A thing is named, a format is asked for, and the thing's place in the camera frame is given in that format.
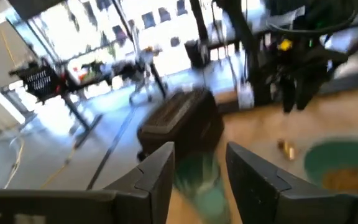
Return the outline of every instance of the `black cable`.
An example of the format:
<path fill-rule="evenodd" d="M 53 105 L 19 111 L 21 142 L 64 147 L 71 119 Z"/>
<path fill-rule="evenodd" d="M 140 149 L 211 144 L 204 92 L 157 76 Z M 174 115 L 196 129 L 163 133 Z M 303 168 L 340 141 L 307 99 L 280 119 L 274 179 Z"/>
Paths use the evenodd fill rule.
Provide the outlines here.
<path fill-rule="evenodd" d="M 328 7 L 329 3 L 324 2 L 323 6 L 319 7 L 318 12 L 321 13 L 321 11 L 325 8 Z M 330 34 L 333 32 L 338 32 L 340 30 L 343 30 L 345 28 L 348 28 L 349 25 L 353 22 L 354 18 L 356 17 L 356 10 L 355 10 L 355 6 L 352 3 L 351 8 L 353 8 L 352 10 L 352 14 L 349 18 L 347 18 L 344 22 L 340 23 L 340 24 L 336 24 L 333 26 L 329 26 L 329 27 L 325 27 L 322 29 L 318 29 L 318 30 L 301 30 L 301 29 L 297 29 L 297 30 L 290 30 L 290 29 L 285 29 L 282 27 L 279 27 L 275 24 L 272 24 L 271 22 L 267 21 L 267 27 L 269 29 L 271 29 L 272 31 L 281 33 L 281 34 L 286 34 L 286 35 L 324 35 L 324 34 Z M 313 19 L 317 16 L 317 14 L 313 14 L 311 17 L 313 17 Z"/>

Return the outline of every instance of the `table leg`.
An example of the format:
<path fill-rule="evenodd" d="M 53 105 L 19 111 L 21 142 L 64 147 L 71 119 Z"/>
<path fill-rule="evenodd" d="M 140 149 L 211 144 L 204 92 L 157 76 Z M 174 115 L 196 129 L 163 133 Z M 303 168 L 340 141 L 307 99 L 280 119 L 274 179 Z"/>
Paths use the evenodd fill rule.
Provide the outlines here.
<path fill-rule="evenodd" d="M 167 91 L 166 91 L 166 89 L 165 89 L 165 87 L 164 87 L 164 84 L 163 84 L 162 81 L 161 81 L 161 77 L 160 77 L 160 75 L 158 74 L 158 71 L 157 71 L 157 69 L 155 68 L 154 63 L 151 63 L 151 64 L 150 64 L 150 69 L 151 69 L 151 72 L 152 72 L 152 74 L 153 74 L 153 76 L 154 76 L 154 80 L 155 80 L 155 82 L 157 82 L 158 88 L 159 88 L 160 91 L 161 91 L 162 97 L 165 99 L 165 98 L 167 97 Z"/>
<path fill-rule="evenodd" d="M 96 125 L 98 125 L 99 121 L 102 118 L 102 115 L 97 115 L 97 117 L 95 117 L 95 119 L 93 120 L 93 122 L 91 124 L 88 124 L 88 122 L 86 122 L 85 118 L 80 114 L 80 112 L 77 110 L 76 106 L 74 105 L 74 103 L 71 101 L 71 99 L 69 98 L 69 96 L 64 95 L 62 96 L 63 100 L 65 101 L 67 107 L 70 109 L 70 111 L 74 114 L 75 118 L 81 123 L 81 125 L 84 127 L 84 132 L 82 134 L 80 134 L 79 136 L 77 136 L 76 138 L 76 142 L 74 145 L 74 148 L 79 148 L 81 147 L 81 145 L 85 142 L 85 140 L 88 138 L 88 136 L 90 135 L 90 133 L 92 132 L 92 130 L 96 127 Z"/>

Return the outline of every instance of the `yellow object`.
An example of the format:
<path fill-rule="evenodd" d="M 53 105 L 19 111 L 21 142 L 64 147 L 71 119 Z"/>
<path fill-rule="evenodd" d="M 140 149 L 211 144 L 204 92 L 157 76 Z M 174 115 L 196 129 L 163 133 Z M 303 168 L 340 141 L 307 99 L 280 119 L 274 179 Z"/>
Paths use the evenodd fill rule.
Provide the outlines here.
<path fill-rule="evenodd" d="M 7 43 L 7 40 L 6 40 L 6 37 L 5 37 L 5 34 L 4 32 L 2 31 L 2 29 L 0 28 L 0 35 L 4 41 L 4 45 L 5 45 L 5 48 L 12 60 L 12 63 L 13 63 L 13 66 L 16 67 L 16 63 L 15 63 L 15 60 L 13 58 L 13 55 L 12 55 L 12 52 L 8 46 L 8 43 Z M 24 139 L 21 138 L 21 137 L 18 137 L 18 139 L 20 140 L 20 143 L 21 143 L 21 146 L 20 146 L 20 149 L 19 149 L 19 153 L 17 155 L 17 159 L 15 161 L 15 164 L 13 165 L 13 168 L 12 168 L 12 171 L 11 171 L 11 174 L 9 175 L 9 180 L 7 181 L 7 184 L 5 185 L 4 189 L 6 189 L 8 187 L 8 185 L 11 183 L 11 180 L 13 179 L 13 177 L 15 176 L 19 166 L 20 166 L 20 161 L 21 161 L 21 158 L 22 158 L 22 154 L 23 154 L 23 150 L 24 150 Z M 47 181 L 41 186 L 41 189 L 45 188 L 49 183 L 51 183 L 58 174 L 60 174 L 65 168 L 66 166 L 71 162 L 71 158 L 74 156 L 74 153 L 75 153 L 75 147 L 73 146 L 70 154 L 68 155 L 64 165 L 62 165 L 62 167 L 57 170 L 54 174 L 52 174 L 51 176 L 48 177 Z"/>
<path fill-rule="evenodd" d="M 292 41 L 284 39 L 283 42 L 278 46 L 278 49 L 287 51 L 292 48 Z"/>
<path fill-rule="evenodd" d="M 284 153 L 284 156 L 289 160 L 295 160 L 296 149 L 293 144 L 286 140 L 278 140 L 278 148 Z"/>
<path fill-rule="evenodd" d="M 45 181 L 45 183 L 42 184 L 41 189 L 44 189 L 48 184 L 50 184 L 57 177 L 57 175 L 59 175 L 66 168 L 66 166 L 71 162 L 71 159 L 74 156 L 75 149 L 76 148 L 74 147 L 71 149 L 71 152 L 68 155 L 65 163 L 62 165 L 62 167 L 59 170 L 57 170 L 54 174 L 48 177 L 47 181 Z"/>

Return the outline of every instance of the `black trash can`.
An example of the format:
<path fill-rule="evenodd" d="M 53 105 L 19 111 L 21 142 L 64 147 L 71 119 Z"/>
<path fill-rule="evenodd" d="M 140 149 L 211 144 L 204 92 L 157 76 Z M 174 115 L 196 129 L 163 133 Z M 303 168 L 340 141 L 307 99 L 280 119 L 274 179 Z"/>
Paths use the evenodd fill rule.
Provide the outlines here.
<path fill-rule="evenodd" d="M 195 68 L 205 68 L 205 66 L 211 62 L 211 51 L 207 49 L 206 55 L 203 55 L 200 45 L 206 47 L 205 44 L 201 44 L 197 40 L 189 40 L 185 43 L 187 56 L 190 59 L 191 66 Z"/>
<path fill-rule="evenodd" d="M 142 145 L 139 159 L 169 141 L 175 143 L 177 162 L 190 154 L 214 151 L 223 129 L 222 117 L 208 89 L 177 91 L 140 126 L 137 132 Z"/>

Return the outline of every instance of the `cable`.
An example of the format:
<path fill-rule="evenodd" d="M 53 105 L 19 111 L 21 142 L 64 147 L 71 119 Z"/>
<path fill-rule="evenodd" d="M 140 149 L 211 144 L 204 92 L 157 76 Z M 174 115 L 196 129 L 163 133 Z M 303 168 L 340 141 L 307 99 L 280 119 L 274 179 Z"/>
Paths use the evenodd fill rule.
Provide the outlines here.
<path fill-rule="evenodd" d="M 266 24 L 269 29 L 286 35 L 324 35 L 333 32 L 338 32 L 340 30 L 347 28 L 349 24 L 353 22 L 355 17 L 356 17 L 356 11 L 353 10 L 352 15 L 349 18 L 347 18 L 344 22 L 318 30 L 301 30 L 301 29 L 290 30 L 290 29 L 281 28 L 275 24 L 270 23 L 269 21 L 267 21 Z"/>
<path fill-rule="evenodd" d="M 65 170 L 67 168 L 67 165 L 71 162 L 71 160 L 73 159 L 73 156 L 75 154 L 76 148 L 73 146 L 71 149 L 70 154 L 68 155 L 68 157 L 65 160 L 65 163 L 62 165 L 62 167 L 57 170 L 55 173 L 53 173 L 52 175 L 50 175 L 48 177 L 48 179 L 41 185 L 40 189 L 44 189 L 47 185 L 49 185 L 63 170 Z"/>
<path fill-rule="evenodd" d="M 3 39 L 3 41 L 4 41 L 5 48 L 6 48 L 8 54 L 9 54 L 11 60 L 12 60 L 12 63 L 14 65 L 14 67 L 15 67 L 16 63 L 14 61 L 12 52 L 11 52 L 11 50 L 9 48 L 8 43 L 7 43 L 6 36 L 5 36 L 5 34 L 4 34 L 4 32 L 3 32 L 3 30 L 1 28 L 0 28 L 0 35 L 1 35 L 2 39 Z M 21 137 L 21 132 L 20 131 L 17 130 L 17 133 L 19 133 L 19 135 L 16 136 L 16 138 L 12 139 L 12 141 L 9 143 L 9 147 L 12 145 L 12 143 L 16 139 L 18 139 L 20 141 L 21 146 L 20 146 L 19 152 L 16 155 L 16 161 L 12 166 L 11 173 L 9 174 L 9 178 L 8 178 L 8 181 L 7 181 L 6 185 L 4 186 L 4 189 L 8 188 L 9 184 L 11 183 L 12 179 L 16 175 L 17 170 L 19 169 L 19 166 L 21 164 L 21 158 L 22 158 L 23 151 L 24 151 L 24 139 Z M 71 149 L 70 154 L 68 155 L 68 157 L 65 160 L 64 165 L 62 165 L 62 167 L 59 170 L 57 170 L 54 174 L 52 174 L 51 176 L 48 177 L 47 181 L 45 181 L 45 183 L 42 184 L 41 189 L 45 188 L 49 183 L 51 183 L 51 181 L 53 181 L 56 178 L 56 176 L 58 174 L 60 174 L 66 168 L 66 166 L 71 162 L 75 151 L 76 151 L 76 148 L 73 146 L 72 149 Z"/>
<path fill-rule="evenodd" d="M 13 66 L 14 66 L 14 67 L 16 67 L 15 60 L 13 59 L 13 54 L 12 54 L 12 52 L 11 52 L 11 50 L 10 50 L 10 48 L 9 48 L 8 44 L 7 44 L 7 40 L 6 40 L 6 37 L 5 37 L 4 31 L 2 30 L 2 28 L 1 28 L 1 27 L 0 27 L 0 35 L 1 35 L 2 39 L 3 39 L 3 41 L 4 41 L 5 48 L 6 48 L 6 50 L 7 50 L 8 54 L 9 54 L 9 56 L 10 56 L 11 60 L 12 60 Z"/>
<path fill-rule="evenodd" d="M 5 126 L 2 126 L 2 125 L 0 124 L 0 130 L 3 130 L 4 128 L 5 128 Z M 12 169 L 11 169 L 11 172 L 10 172 L 10 174 L 9 174 L 8 180 L 7 180 L 7 182 L 6 182 L 6 184 L 5 184 L 5 186 L 4 186 L 3 189 L 7 189 L 7 188 L 8 188 L 9 184 L 11 183 L 12 179 L 13 179 L 14 176 L 16 175 L 16 172 L 17 172 L 17 170 L 19 169 L 19 166 L 20 166 L 20 164 L 21 164 L 21 159 L 22 159 L 23 150 L 24 150 L 24 140 L 23 140 L 23 138 L 21 137 L 21 133 L 20 133 L 19 130 L 16 130 L 16 131 L 15 131 L 15 135 L 16 135 L 16 137 L 15 137 L 14 139 L 12 139 L 12 141 L 9 143 L 9 148 L 12 146 L 12 143 L 13 143 L 16 139 L 18 139 L 18 140 L 20 141 L 21 146 L 20 146 L 19 151 L 18 151 L 17 154 L 16 154 L 16 161 L 15 161 L 15 163 L 14 163 L 13 166 L 12 166 Z"/>

